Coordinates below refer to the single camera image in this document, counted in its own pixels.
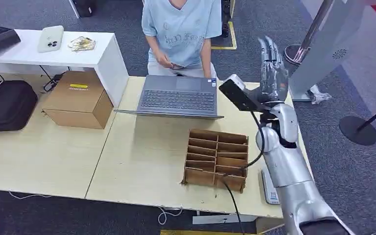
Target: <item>light gray pants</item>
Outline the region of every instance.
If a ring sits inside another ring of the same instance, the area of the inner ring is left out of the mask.
[[[167,69],[160,65],[157,61],[148,62],[148,73],[149,75],[162,75],[162,76],[187,76],[187,77],[204,77],[204,70],[202,65],[191,65],[183,69],[173,70]],[[217,73],[215,72],[214,65],[211,63],[211,77],[217,78]]]

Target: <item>desk surface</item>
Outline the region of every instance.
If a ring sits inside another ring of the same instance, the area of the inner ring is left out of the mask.
[[[47,82],[44,76],[3,76],[23,78],[38,94]],[[115,113],[105,130],[58,126],[41,113],[45,98],[23,130],[0,132],[0,190],[84,198]]]
[[[107,45],[114,40],[114,33],[64,32],[61,48],[57,51],[39,53],[37,46],[41,30],[16,29],[21,42],[0,52],[0,63],[34,64],[49,66],[94,67],[98,64]],[[74,52],[67,46],[72,40],[83,36],[96,41],[94,50]]]
[[[135,110],[143,77],[129,79],[120,109]],[[257,83],[247,83],[249,88]],[[87,199],[210,212],[234,212],[225,189],[181,185],[190,128],[245,134],[250,138],[249,160],[259,153],[257,127],[250,113],[239,112],[218,92],[220,120],[146,117],[117,113],[95,171]],[[305,147],[300,137],[305,159]],[[280,206],[264,200],[260,170],[264,160],[249,168],[243,193],[234,192],[240,213],[282,217]]]

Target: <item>silver robotic arm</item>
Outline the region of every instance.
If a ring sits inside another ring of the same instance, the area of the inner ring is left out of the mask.
[[[262,113],[262,133],[256,134],[256,143],[263,151],[279,196],[286,231],[289,235],[353,235],[320,195],[297,144],[297,116],[284,103],[288,73],[277,46],[268,37],[259,41],[262,48],[260,87],[248,90],[233,74],[220,86],[220,91],[239,110]]]

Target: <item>laptop keyboard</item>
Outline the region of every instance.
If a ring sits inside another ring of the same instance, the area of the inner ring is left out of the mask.
[[[214,110],[214,95],[209,92],[145,90],[142,107],[181,110]]]

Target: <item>gray laptop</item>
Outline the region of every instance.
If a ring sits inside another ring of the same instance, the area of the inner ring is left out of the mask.
[[[146,76],[137,110],[120,113],[219,119],[215,78]]]

